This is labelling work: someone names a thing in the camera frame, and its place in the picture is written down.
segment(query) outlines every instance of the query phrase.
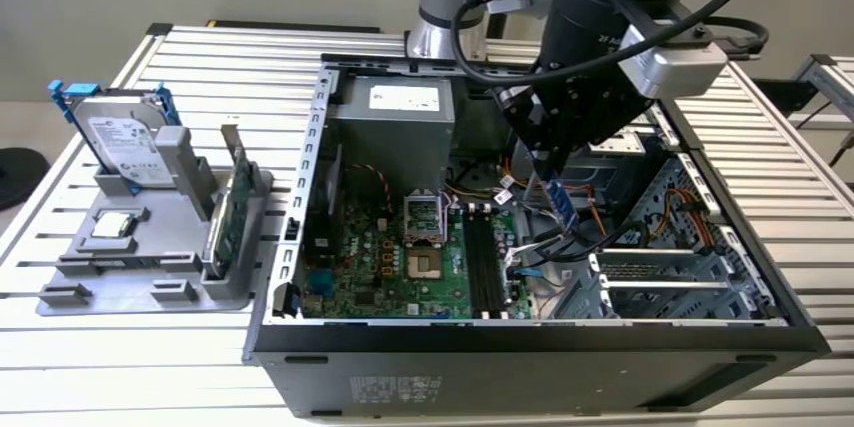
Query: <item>gray bracket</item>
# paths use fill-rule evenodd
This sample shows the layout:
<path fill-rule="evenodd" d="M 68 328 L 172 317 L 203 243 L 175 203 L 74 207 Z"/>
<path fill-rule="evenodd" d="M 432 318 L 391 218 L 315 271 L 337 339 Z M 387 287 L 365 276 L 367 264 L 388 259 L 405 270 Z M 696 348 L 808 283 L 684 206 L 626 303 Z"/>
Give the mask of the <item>gray bracket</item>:
<path fill-rule="evenodd" d="M 599 145 L 590 144 L 590 153 L 643 157 L 646 155 L 646 149 L 643 148 L 638 134 L 628 132 L 626 129 L 620 129 L 620 131 Z"/>
<path fill-rule="evenodd" d="M 232 172 L 212 172 L 189 146 L 189 130 L 164 126 L 155 146 L 173 189 L 141 189 L 96 175 L 101 192 L 38 294 L 40 315 L 232 310 L 248 301 L 272 175 L 249 163 L 253 188 L 236 260 L 221 278 L 205 268 L 211 214 L 229 196 Z"/>

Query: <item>motherboard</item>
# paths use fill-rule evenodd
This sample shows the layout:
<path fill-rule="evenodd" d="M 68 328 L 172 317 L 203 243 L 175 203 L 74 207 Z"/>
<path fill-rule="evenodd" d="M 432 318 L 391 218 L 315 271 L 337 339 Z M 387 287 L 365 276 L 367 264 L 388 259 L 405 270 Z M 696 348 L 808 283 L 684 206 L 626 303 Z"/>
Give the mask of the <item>motherboard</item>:
<path fill-rule="evenodd" d="M 415 218 L 425 217 L 424 203 L 413 204 Z M 353 201 L 343 206 L 343 234 L 340 253 L 331 268 L 315 266 L 308 271 L 303 298 L 303 315 L 313 318 L 480 318 L 472 304 L 469 262 L 464 216 L 460 206 L 441 207 L 441 220 L 429 224 L 447 227 L 441 242 L 404 240 L 403 213 L 379 216 L 375 208 Z M 487 247 L 492 270 L 488 275 L 501 279 L 500 263 L 508 246 L 515 243 L 512 215 L 493 210 L 488 216 L 492 238 Z M 501 281 L 503 315 L 529 318 L 529 305 L 523 286 L 511 290 Z"/>

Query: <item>green circuit board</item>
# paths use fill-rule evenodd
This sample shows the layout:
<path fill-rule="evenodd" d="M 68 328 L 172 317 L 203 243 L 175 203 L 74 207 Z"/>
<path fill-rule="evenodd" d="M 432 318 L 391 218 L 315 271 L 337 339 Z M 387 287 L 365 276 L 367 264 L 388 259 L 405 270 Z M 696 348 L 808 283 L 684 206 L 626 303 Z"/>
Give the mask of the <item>green circuit board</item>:
<path fill-rule="evenodd" d="M 401 216 L 392 217 L 385 230 L 380 231 L 375 211 L 349 204 L 344 206 L 344 219 L 341 252 L 331 269 L 331 279 L 324 280 L 331 281 L 331 291 L 316 292 L 308 281 L 304 315 L 315 318 L 471 319 L 461 211 L 448 213 L 448 239 L 441 249 L 404 245 Z M 507 241 L 508 236 L 512 239 L 509 212 L 496 212 L 492 228 L 497 250 L 499 242 Z M 411 258 L 427 254 L 436 256 L 433 260 L 440 259 L 433 270 L 420 268 L 427 264 L 424 257 L 420 264 L 409 264 L 415 262 Z M 389 269 L 384 275 L 383 267 Z M 432 278 L 413 278 L 420 275 Z M 523 288 L 507 314 L 509 318 L 529 318 Z"/>

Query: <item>wire bundle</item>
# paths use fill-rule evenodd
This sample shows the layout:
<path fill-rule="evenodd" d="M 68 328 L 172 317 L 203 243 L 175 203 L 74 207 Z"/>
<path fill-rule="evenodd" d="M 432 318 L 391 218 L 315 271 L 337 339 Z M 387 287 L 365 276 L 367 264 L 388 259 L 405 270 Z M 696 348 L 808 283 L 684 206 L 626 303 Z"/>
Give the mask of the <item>wire bundle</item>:
<path fill-rule="evenodd" d="M 699 198 L 696 197 L 696 195 L 694 195 L 692 192 L 684 189 L 667 189 L 667 194 L 664 197 L 664 212 L 662 213 L 662 218 L 658 222 L 658 226 L 655 227 L 655 230 L 652 230 L 652 235 L 651 235 L 652 238 L 660 235 L 660 233 L 664 231 L 664 227 L 670 222 L 670 215 L 671 215 L 670 211 L 671 211 L 674 196 L 679 197 L 679 200 L 682 201 L 682 205 L 687 205 L 688 203 L 694 203 L 694 202 L 700 202 Z M 700 240 L 703 241 L 703 245 L 706 247 L 714 247 L 715 241 L 711 236 L 711 232 L 708 231 L 708 227 L 706 226 L 706 221 L 702 218 L 700 212 L 686 211 L 686 214 L 688 216 L 688 219 L 691 220 L 691 223 L 694 224 L 694 228 L 696 230 L 696 233 L 699 234 Z"/>
<path fill-rule="evenodd" d="M 391 189 L 388 188 L 388 182 L 385 181 L 385 176 L 383 175 L 383 173 L 376 170 L 376 168 L 371 165 L 371 164 L 349 164 L 349 167 L 356 168 L 356 169 L 364 169 L 364 170 L 369 170 L 371 172 L 373 172 L 376 174 L 376 177 L 379 177 L 379 181 L 383 184 L 383 191 L 385 193 L 385 209 L 388 210 L 388 213 L 392 213 L 392 208 L 391 208 Z"/>
<path fill-rule="evenodd" d="M 614 232 L 611 232 L 607 236 L 604 236 L 602 239 L 599 239 L 599 241 L 596 243 L 594 243 L 590 247 L 587 247 L 584 250 L 579 251 L 579 252 L 574 252 L 571 254 L 563 254 L 560 255 L 560 251 L 565 250 L 565 248 L 568 248 L 568 245 L 564 246 L 564 248 L 559 249 L 556 252 L 552 252 L 549 255 L 544 256 L 543 259 L 537 262 L 535 262 L 533 264 L 528 265 L 527 268 L 528 269 L 533 269 L 544 264 L 547 264 L 548 262 L 578 262 L 580 260 L 587 259 L 587 256 L 598 251 L 599 249 L 604 249 L 606 247 L 608 247 L 611 244 L 614 244 L 619 238 L 630 231 L 636 231 L 640 232 L 640 236 L 642 236 L 642 241 L 640 241 L 640 245 L 644 245 L 646 243 L 646 239 L 650 237 L 650 230 L 646 226 L 646 224 L 643 222 L 639 221 L 632 221 L 632 222 L 626 222 L 619 229 L 616 229 Z"/>
<path fill-rule="evenodd" d="M 509 175 L 509 165 L 508 164 L 509 164 L 509 159 L 505 157 L 504 158 L 504 164 L 501 165 L 501 170 L 503 170 L 504 175 Z M 519 187 L 527 187 L 528 186 L 527 180 L 513 179 L 513 183 Z M 602 233 L 602 236 L 608 235 L 607 230 L 604 229 L 604 224 L 602 223 L 602 217 L 599 216 L 599 209 L 596 209 L 596 198 L 595 198 L 595 191 L 594 191 L 592 185 L 590 185 L 590 184 L 565 185 L 564 188 L 568 191 L 584 190 L 587 192 L 587 203 L 590 204 L 590 213 L 592 214 L 592 218 L 596 221 L 596 226 L 599 227 L 599 233 Z"/>

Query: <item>metal rail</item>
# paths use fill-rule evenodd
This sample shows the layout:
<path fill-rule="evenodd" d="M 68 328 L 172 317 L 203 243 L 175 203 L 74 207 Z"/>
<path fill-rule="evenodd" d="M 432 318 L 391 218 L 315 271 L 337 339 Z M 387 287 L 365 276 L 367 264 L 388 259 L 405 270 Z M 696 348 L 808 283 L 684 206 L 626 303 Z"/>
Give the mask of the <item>metal rail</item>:
<path fill-rule="evenodd" d="M 165 81 L 192 129 L 192 145 L 213 166 L 229 165 L 219 126 L 239 125 L 252 159 L 275 176 L 259 260 L 275 251 L 323 52 L 396 56 L 403 42 L 396 35 L 175 27 L 165 36 L 145 37 L 116 79 L 114 85 L 126 88 L 152 88 Z M 496 62 L 525 63 L 536 53 L 536 43 L 489 44 Z M 851 425 L 851 194 L 738 67 L 727 68 L 706 96 L 678 104 L 834 353 L 702 414 L 655 420 L 699 427 Z M 643 128 L 644 122 L 638 119 L 635 126 Z M 52 262 L 65 252 L 96 195 L 93 171 L 94 159 L 74 138 L 0 238 L 0 291 L 34 292 L 48 282 Z M 0 300 L 0 349 L 6 354 L 0 355 L 0 385 L 16 386 L 0 396 L 0 411 L 46 424 L 61 418 L 86 425 L 156 419 L 173 423 L 176 415 L 195 423 L 289 418 L 264 372 L 236 367 L 248 309 L 42 318 L 34 306 L 32 298 Z M 130 366 L 157 369 L 125 368 Z M 472 421 L 456 420 L 459 425 Z M 652 420 L 648 415 L 548 416 L 512 423 L 635 425 Z"/>

